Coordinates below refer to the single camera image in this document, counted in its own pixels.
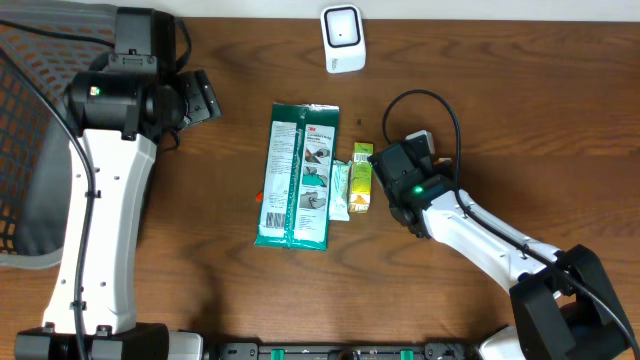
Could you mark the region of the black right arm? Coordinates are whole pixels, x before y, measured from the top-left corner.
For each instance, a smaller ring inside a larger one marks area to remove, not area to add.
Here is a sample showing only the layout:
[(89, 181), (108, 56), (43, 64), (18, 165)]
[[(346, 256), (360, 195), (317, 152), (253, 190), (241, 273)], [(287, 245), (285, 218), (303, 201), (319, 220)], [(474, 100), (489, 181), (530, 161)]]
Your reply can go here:
[(478, 206), (436, 161), (426, 140), (368, 158), (393, 217), (417, 237), (470, 260), (510, 297), (515, 323), (484, 340), (482, 359), (613, 359), (638, 344), (599, 257), (562, 251)]

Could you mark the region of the white teal wipes packet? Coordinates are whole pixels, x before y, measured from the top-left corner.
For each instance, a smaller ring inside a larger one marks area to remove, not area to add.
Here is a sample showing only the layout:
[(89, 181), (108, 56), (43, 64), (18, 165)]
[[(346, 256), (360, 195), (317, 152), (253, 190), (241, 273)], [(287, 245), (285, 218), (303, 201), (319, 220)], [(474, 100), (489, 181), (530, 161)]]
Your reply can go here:
[(332, 164), (332, 176), (329, 200), (329, 220), (350, 220), (348, 211), (349, 173), (351, 162), (334, 160)]

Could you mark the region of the green white 3M packet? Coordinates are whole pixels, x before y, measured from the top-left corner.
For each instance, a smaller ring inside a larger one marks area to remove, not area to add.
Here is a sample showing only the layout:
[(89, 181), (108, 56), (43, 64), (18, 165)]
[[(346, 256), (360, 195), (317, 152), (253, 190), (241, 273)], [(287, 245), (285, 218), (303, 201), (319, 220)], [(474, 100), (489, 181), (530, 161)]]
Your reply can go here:
[(272, 106), (257, 246), (327, 249), (339, 119), (333, 105)]

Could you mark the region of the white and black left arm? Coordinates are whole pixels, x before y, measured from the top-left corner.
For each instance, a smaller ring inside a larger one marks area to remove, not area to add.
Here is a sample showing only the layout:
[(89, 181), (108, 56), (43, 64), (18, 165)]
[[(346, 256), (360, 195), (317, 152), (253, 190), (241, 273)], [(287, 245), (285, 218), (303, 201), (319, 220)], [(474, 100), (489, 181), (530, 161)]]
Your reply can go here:
[(176, 51), (184, 22), (121, 7), (115, 39), (63, 94), (71, 193), (57, 283), (38, 328), (18, 333), (18, 359), (194, 359), (204, 337), (137, 319), (134, 262), (145, 193), (165, 134), (221, 114), (202, 70)]

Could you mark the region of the small orange candy box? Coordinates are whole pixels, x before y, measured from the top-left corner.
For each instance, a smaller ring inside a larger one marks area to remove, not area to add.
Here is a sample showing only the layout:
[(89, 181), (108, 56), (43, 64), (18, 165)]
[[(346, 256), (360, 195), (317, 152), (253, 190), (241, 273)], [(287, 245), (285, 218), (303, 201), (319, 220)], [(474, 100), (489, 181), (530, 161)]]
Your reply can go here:
[(453, 160), (452, 158), (439, 158), (434, 165), (437, 166), (452, 166)]

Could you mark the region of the green snack box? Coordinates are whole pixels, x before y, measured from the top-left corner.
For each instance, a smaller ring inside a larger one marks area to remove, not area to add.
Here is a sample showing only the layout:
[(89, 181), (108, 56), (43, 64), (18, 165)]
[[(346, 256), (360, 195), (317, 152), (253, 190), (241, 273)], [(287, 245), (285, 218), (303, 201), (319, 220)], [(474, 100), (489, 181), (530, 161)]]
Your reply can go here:
[(372, 144), (354, 143), (348, 197), (350, 213), (366, 213), (370, 207), (372, 166), (368, 158), (372, 154)]

